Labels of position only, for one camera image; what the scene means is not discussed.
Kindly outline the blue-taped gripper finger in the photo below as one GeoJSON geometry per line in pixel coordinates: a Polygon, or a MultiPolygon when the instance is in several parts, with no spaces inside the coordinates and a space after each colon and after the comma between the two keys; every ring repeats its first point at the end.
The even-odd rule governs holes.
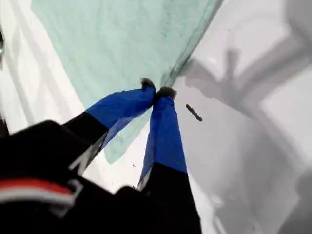
{"type": "Polygon", "coordinates": [[[162,87],[150,119],[141,191],[183,219],[198,219],[175,109],[176,91],[162,87]]]}
{"type": "Polygon", "coordinates": [[[66,122],[66,128],[91,143],[89,155],[75,160],[70,168],[86,168],[117,133],[152,106],[155,95],[153,82],[142,78],[141,88],[107,95],[66,122]]]}

